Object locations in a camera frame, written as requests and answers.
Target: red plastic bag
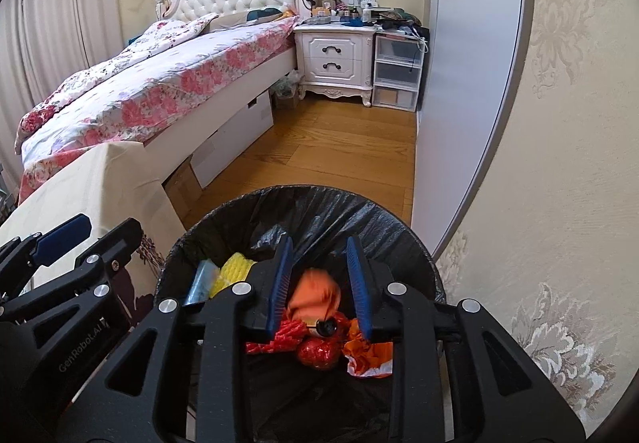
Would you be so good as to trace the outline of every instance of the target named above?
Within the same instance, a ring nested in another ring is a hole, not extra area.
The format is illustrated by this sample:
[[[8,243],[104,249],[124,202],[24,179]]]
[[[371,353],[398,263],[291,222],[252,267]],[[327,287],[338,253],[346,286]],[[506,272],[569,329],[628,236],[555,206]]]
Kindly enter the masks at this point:
[[[261,353],[283,353],[295,351],[295,348],[309,334],[309,329],[301,320],[283,320],[277,330],[276,336],[268,344],[246,343],[246,352],[249,355]]]
[[[320,371],[333,369],[342,354],[343,341],[334,337],[308,337],[297,347],[297,359],[305,366]]]

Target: orange plastic bag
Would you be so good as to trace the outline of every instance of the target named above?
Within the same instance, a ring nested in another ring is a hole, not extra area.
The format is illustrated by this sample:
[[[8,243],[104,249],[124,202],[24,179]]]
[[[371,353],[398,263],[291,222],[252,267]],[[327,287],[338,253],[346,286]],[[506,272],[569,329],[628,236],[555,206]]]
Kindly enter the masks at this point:
[[[339,286],[327,271],[308,269],[288,302],[285,317],[314,327],[319,320],[335,316],[341,298]]]
[[[371,344],[363,338],[357,319],[351,321],[342,353],[348,373],[360,378],[384,378],[393,372],[393,343]]]

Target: carved nightstand leg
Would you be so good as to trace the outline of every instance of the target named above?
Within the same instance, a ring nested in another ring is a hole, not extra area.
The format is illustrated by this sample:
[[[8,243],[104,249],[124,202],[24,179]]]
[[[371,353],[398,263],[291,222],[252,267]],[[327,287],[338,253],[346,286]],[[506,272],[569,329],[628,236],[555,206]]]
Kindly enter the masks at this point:
[[[366,108],[370,108],[371,107],[371,98],[372,98],[372,96],[373,96],[373,91],[372,90],[363,91],[362,92],[362,102],[363,102],[363,105]]]

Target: wall outlet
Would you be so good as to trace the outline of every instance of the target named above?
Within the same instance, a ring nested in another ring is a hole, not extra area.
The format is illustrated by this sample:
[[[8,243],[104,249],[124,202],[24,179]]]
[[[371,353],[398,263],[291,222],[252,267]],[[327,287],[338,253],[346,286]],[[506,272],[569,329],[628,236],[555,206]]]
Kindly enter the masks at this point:
[[[342,0],[349,7],[368,7],[367,4],[371,4],[371,7],[377,7],[377,0]]]

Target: blue gripper pad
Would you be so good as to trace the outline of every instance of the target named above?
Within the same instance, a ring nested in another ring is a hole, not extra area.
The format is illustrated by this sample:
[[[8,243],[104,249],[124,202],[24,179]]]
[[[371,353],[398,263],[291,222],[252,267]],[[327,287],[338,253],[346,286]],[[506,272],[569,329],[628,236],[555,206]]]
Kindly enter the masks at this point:
[[[348,264],[348,276],[351,281],[357,321],[363,337],[366,340],[371,340],[373,337],[371,292],[374,292],[374,290],[370,290],[370,287],[374,279],[370,265],[363,255],[359,239],[349,237],[346,241],[346,263]]]
[[[38,239],[31,253],[35,267],[48,267],[73,250],[91,235],[91,220],[78,214]]]
[[[286,309],[286,297],[288,287],[291,282],[291,271],[293,270],[293,240],[286,237],[284,251],[277,267],[276,278],[268,298],[268,319],[266,321],[266,331],[271,337],[275,337],[279,329],[282,315]]]

